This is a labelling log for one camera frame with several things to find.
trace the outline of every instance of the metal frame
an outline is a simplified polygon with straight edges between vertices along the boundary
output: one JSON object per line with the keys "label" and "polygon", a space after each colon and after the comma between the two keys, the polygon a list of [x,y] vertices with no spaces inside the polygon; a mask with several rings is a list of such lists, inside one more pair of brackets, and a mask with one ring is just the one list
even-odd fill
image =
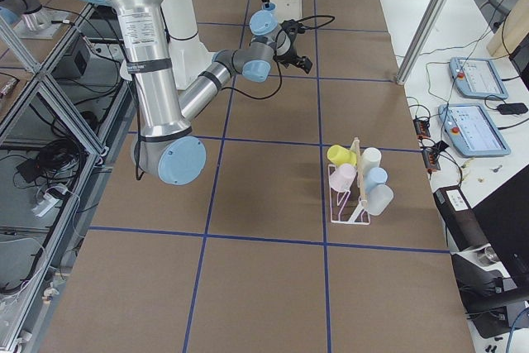
{"label": "metal frame", "polygon": [[28,72],[36,74],[41,68],[41,64],[35,59],[33,54],[24,46],[15,31],[0,17],[0,39],[6,42],[11,51],[15,53],[18,60],[24,65]]}
{"label": "metal frame", "polygon": [[445,6],[445,3],[446,0],[431,0],[430,3],[428,3],[427,10],[424,12],[424,16],[422,16],[419,27],[412,39],[412,43],[408,47],[401,67],[398,70],[396,77],[397,84],[406,83],[406,80],[412,72],[413,66],[417,62],[417,58],[419,58],[422,48],[426,44],[428,36],[430,35],[437,18],[441,14],[441,10]]}

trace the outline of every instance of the black monitor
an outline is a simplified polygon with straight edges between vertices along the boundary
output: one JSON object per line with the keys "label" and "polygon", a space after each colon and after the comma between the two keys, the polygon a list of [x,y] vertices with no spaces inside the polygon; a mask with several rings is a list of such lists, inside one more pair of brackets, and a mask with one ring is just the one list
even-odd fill
{"label": "black monitor", "polygon": [[529,286],[529,166],[474,207],[490,245],[518,286]]}
{"label": "black monitor", "polygon": [[[511,276],[452,257],[463,304],[488,338],[507,332],[529,300],[529,165],[475,206],[474,215]],[[529,327],[529,318],[517,327]]]}

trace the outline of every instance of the black cable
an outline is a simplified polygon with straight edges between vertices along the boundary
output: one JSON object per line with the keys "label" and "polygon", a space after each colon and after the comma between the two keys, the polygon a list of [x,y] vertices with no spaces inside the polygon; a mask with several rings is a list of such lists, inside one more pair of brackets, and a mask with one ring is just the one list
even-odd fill
{"label": "black cable", "polygon": [[107,60],[107,61],[111,61],[111,62],[113,62],[114,64],[118,64],[118,65],[121,65],[121,64],[122,64],[122,63],[119,62],[118,60],[115,60],[115,59],[113,59],[113,58],[108,58],[108,57],[106,57],[106,56],[104,56],[104,55],[100,55],[97,51],[91,51],[91,53],[94,54],[94,55],[95,55],[96,57],[98,57],[98,58],[101,58],[101,59],[103,59],[103,60]]}
{"label": "black cable", "polygon": [[119,84],[115,84],[110,90],[106,91],[105,93],[102,93],[101,95],[98,95],[96,97],[82,99],[74,103],[74,105],[77,107],[78,105],[82,103],[88,103],[90,101],[95,101],[96,99],[108,97],[109,95],[114,94],[118,90],[118,88],[119,88]]}
{"label": "black cable", "polygon": [[30,158],[27,157],[27,156],[24,156],[24,155],[7,155],[7,156],[3,156],[0,161],[2,160],[5,160],[5,159],[9,159],[10,157],[22,157],[23,159],[25,160],[29,160]]}
{"label": "black cable", "polygon": [[485,102],[485,107],[487,109],[490,109],[491,111],[497,111],[498,110],[498,107],[490,107],[487,104],[487,101],[492,99],[492,98],[496,98],[498,101],[503,101],[503,103],[507,104],[503,98],[500,98],[499,96],[497,96],[495,94],[490,94],[490,95],[488,95],[487,97],[484,98],[484,102]]}
{"label": "black cable", "polygon": [[99,203],[95,203],[93,206],[90,206],[88,208],[83,208],[82,210],[78,210],[76,211],[77,214],[80,214],[81,212],[87,212],[87,211],[90,211],[90,210],[93,210],[95,207],[97,207],[99,205]]}
{"label": "black cable", "polygon": [[515,76],[513,78],[505,78],[505,79],[502,79],[502,82],[510,82],[511,80],[516,80],[516,79],[521,79],[522,76]]}
{"label": "black cable", "polygon": [[[428,109],[427,107],[425,107],[424,105],[421,105],[420,103],[414,103],[410,106],[408,106],[408,108],[412,108],[412,107],[416,107],[417,110],[415,111],[415,118],[418,119],[418,120],[422,120],[422,119],[426,119],[425,122],[428,123],[428,126],[430,125],[430,119],[431,119],[431,112],[430,112],[430,109]],[[426,109],[426,111],[428,112],[428,116],[422,116],[422,117],[417,117],[417,111],[419,110],[419,108],[421,109]]]}
{"label": "black cable", "polygon": [[84,83],[81,83],[79,82],[78,80],[75,80],[75,79],[71,79],[71,78],[58,78],[57,80],[68,80],[69,82],[72,82],[72,83],[75,83],[76,85],[78,85],[79,87],[82,87],[82,88],[86,88],[88,91],[91,91],[92,93],[96,93],[96,94],[108,94],[110,93],[113,89],[115,89],[116,85],[114,84],[109,90],[107,91],[98,91],[98,90],[94,90],[93,88],[90,88],[89,86],[87,86],[86,84]]}
{"label": "black cable", "polygon": [[[460,165],[457,164],[457,161],[455,161],[454,156],[452,156],[450,153],[448,153],[446,151],[445,152],[439,151],[439,146],[438,146],[437,142],[435,142],[431,138],[423,137],[419,141],[421,142],[421,149],[429,150],[433,154],[435,162],[439,161],[439,157],[444,157],[445,159],[449,160],[450,162],[452,162],[457,167],[457,170],[458,170],[459,175],[460,175],[460,180],[459,180],[459,183],[457,184],[457,186],[461,187],[461,184],[463,183],[463,169],[461,168]],[[422,143],[423,141],[430,141],[433,145],[432,146],[425,146]]]}
{"label": "black cable", "polygon": [[162,21],[164,22],[164,28],[165,28],[165,33],[167,34],[168,37],[170,37],[171,39],[173,39],[174,41],[190,41],[191,39],[195,38],[198,36],[198,30],[193,34],[191,35],[190,37],[184,37],[183,39],[179,39],[178,37],[174,37],[173,35],[170,34],[169,32],[169,28],[167,27],[167,21],[165,20],[165,14],[164,14],[164,10],[161,10],[161,14],[162,14]]}
{"label": "black cable", "polygon": [[64,136],[67,136],[68,134],[62,130],[60,130],[59,128],[55,127],[51,122],[48,122],[46,119],[44,119],[44,117],[39,113],[39,111],[37,111],[35,109],[35,107],[31,104],[29,104],[29,108],[35,113],[35,115],[42,120],[42,122],[44,122],[46,125],[50,126],[51,127],[51,132],[55,135],[55,136],[59,136],[59,137],[64,137]]}
{"label": "black cable", "polygon": [[296,22],[303,22],[303,21],[309,21],[309,20],[316,20],[318,18],[328,18],[329,21],[327,22],[324,22],[320,25],[315,25],[315,26],[306,26],[305,24],[302,24],[303,25],[303,29],[305,29],[306,31],[313,31],[315,29],[320,29],[320,28],[323,28],[324,26],[327,26],[329,25],[330,23],[332,23],[336,17],[335,16],[332,16],[330,14],[316,14],[314,16],[310,16],[310,17],[304,17],[300,20],[296,20]]}
{"label": "black cable", "polygon": [[281,73],[281,67],[279,66],[279,62],[278,61],[275,61],[275,64],[277,65],[278,72],[279,72],[279,85],[272,93],[270,93],[268,95],[265,95],[264,97],[254,97],[253,95],[245,93],[244,91],[241,91],[241,90],[239,90],[238,88],[235,88],[235,87],[225,87],[222,90],[235,91],[236,93],[239,93],[241,95],[244,95],[245,97],[248,97],[250,99],[254,99],[254,100],[257,100],[257,101],[262,101],[262,100],[265,100],[265,99],[272,98],[275,94],[277,94],[279,92],[279,90],[283,86],[283,74]]}
{"label": "black cable", "polygon": [[5,72],[0,72],[0,74],[3,74],[4,76],[8,76],[10,78],[16,79],[18,82],[20,82],[20,79],[17,76],[13,76],[12,74],[6,74]]}
{"label": "black cable", "polygon": [[139,85],[140,82],[138,82],[136,79],[132,82],[134,85],[134,89],[131,90],[132,94],[132,101],[134,105],[136,106],[136,144],[134,145],[134,172],[136,176],[136,181],[141,181],[143,176],[145,175],[145,171],[141,171],[140,168],[140,156],[141,156],[141,115],[140,115],[140,104],[139,104],[139,98],[138,98],[138,88],[137,84]]}
{"label": "black cable", "polygon": [[457,186],[460,188],[461,184],[463,183],[463,169],[461,169],[461,166],[457,164],[457,161],[455,161],[454,157],[450,153],[448,152],[439,153],[439,156],[444,157],[445,159],[448,159],[449,161],[454,163],[455,167],[457,167],[457,170],[460,173],[460,181],[458,182]]}
{"label": "black cable", "polygon": [[511,126],[504,126],[504,127],[498,127],[499,130],[507,130],[508,128],[513,128],[513,127],[517,127],[517,126],[520,126],[521,124],[525,123],[525,122],[529,122],[529,118],[525,119],[525,120],[522,120],[521,122],[519,123],[516,123],[516,124],[513,124]]}

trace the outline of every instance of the blue tape grid line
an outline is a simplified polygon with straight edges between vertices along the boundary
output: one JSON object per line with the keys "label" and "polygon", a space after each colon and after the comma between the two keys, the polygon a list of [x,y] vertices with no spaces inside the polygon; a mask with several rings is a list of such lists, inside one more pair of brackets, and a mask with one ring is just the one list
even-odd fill
{"label": "blue tape grid line", "polygon": [[339,248],[350,248],[360,250],[382,250],[382,251],[401,251],[401,252],[418,252],[425,254],[450,254],[448,250],[438,250],[433,248],[415,248],[415,247],[396,247],[396,246],[375,246],[370,244],[354,244],[354,243],[337,243],[328,241],[310,241],[310,240],[294,240],[294,239],[276,239],[267,237],[255,236],[234,236],[234,235],[220,235],[217,233],[197,233],[192,231],[163,231],[158,229],[139,229],[134,227],[102,227],[92,226],[90,231],[116,231],[122,233],[143,233],[148,235],[167,235],[167,236],[184,236],[184,237],[207,237],[208,239],[219,240],[238,240],[238,241],[257,241],[264,243],[279,243],[279,244],[294,244],[301,246],[328,246]]}
{"label": "blue tape grid line", "polygon": [[[127,134],[137,134],[138,131],[129,131]],[[326,143],[311,143],[311,142],[290,142],[290,141],[267,141],[267,140],[253,140],[250,138],[230,138],[228,136],[201,136],[196,135],[197,138],[204,140],[214,140],[214,141],[232,141],[232,142],[246,142],[246,143],[255,143],[255,144],[274,144],[274,145],[300,145],[300,146],[317,146],[321,148],[329,148],[334,144]],[[349,146],[350,143],[343,144],[342,146]],[[420,149],[402,149],[402,148],[383,148],[378,147],[377,149],[387,151],[387,152],[406,152],[406,153],[421,153]]]}
{"label": "blue tape grid line", "polygon": [[[314,14],[317,15],[317,2],[314,0]],[[317,84],[317,125],[320,146],[320,188],[322,193],[322,229],[323,229],[323,271],[325,278],[325,314],[327,353],[332,353],[331,333],[331,288],[329,286],[329,253],[327,249],[326,202],[325,202],[325,166],[323,162],[323,125],[322,125],[322,96],[320,92],[320,53],[317,46],[318,29],[314,30],[314,45],[316,47],[316,84]]]}
{"label": "blue tape grid line", "polygon": [[[250,8],[250,0],[246,0],[246,9],[245,9],[245,16],[244,16],[244,20],[243,21],[246,21],[246,19],[247,19],[249,8]],[[239,47],[242,46],[242,41],[244,39],[244,35],[245,35],[245,30],[244,30],[244,27],[243,27],[241,29],[241,40],[239,42]],[[235,76],[233,78],[233,82],[232,82],[233,86],[235,86],[236,80],[237,80],[237,77]],[[200,250],[200,257],[199,257],[199,260],[198,260],[197,275],[196,275],[196,278],[195,278],[195,285],[193,287],[193,296],[192,296],[192,299],[191,299],[191,306],[189,308],[188,325],[187,325],[187,328],[186,328],[185,338],[184,338],[184,341],[183,341],[182,353],[187,353],[187,350],[188,350],[189,335],[190,335],[191,326],[192,326],[192,323],[193,323],[194,308],[195,308],[195,304],[197,302],[198,286],[199,286],[199,283],[200,283],[200,275],[202,273],[203,258],[204,258],[204,253],[206,251],[206,243],[207,243],[207,238],[208,238],[209,225],[210,225],[210,222],[211,222],[211,219],[212,219],[213,204],[214,204],[214,201],[215,201],[215,193],[217,191],[218,175],[219,175],[219,172],[220,172],[220,169],[221,169],[222,152],[224,151],[224,143],[226,141],[226,132],[227,132],[227,128],[228,128],[228,123],[230,121],[230,111],[231,111],[232,103],[233,103],[233,91],[230,92],[230,99],[228,101],[228,107],[227,107],[227,110],[226,110],[226,119],[224,121],[224,129],[222,131],[221,147],[219,149],[218,160],[217,160],[217,169],[215,170],[215,178],[213,180],[212,196],[211,196],[211,199],[210,199],[210,202],[209,202],[209,209],[207,210],[206,227],[204,228],[203,243],[202,243],[202,248]]]}
{"label": "blue tape grid line", "polygon": [[[232,22],[212,22],[204,21],[197,22],[197,25],[213,25],[213,26],[249,26],[248,24],[235,24]],[[369,32],[369,33],[389,33],[388,30],[377,30],[377,29],[353,29],[353,28],[320,28],[320,31],[344,31],[344,32]]]}

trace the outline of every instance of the plastic cup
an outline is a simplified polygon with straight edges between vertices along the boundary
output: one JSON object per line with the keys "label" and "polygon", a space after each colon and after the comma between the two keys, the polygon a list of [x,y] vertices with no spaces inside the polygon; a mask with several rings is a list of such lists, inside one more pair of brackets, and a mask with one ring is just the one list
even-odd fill
{"label": "plastic cup", "polygon": [[367,175],[371,169],[380,166],[382,154],[377,148],[367,148],[362,153],[362,174]]}
{"label": "plastic cup", "polygon": [[375,186],[388,182],[388,173],[380,167],[370,169],[364,179],[365,192],[369,193]]}
{"label": "plastic cup", "polygon": [[332,190],[344,193],[353,184],[356,177],[356,168],[349,163],[344,163],[338,167],[329,177],[329,185]]}
{"label": "plastic cup", "polygon": [[356,153],[339,145],[333,145],[328,149],[327,158],[336,167],[340,167],[344,163],[356,165]]}
{"label": "plastic cup", "polygon": [[393,190],[388,185],[377,185],[367,195],[367,212],[380,215],[393,200]]}

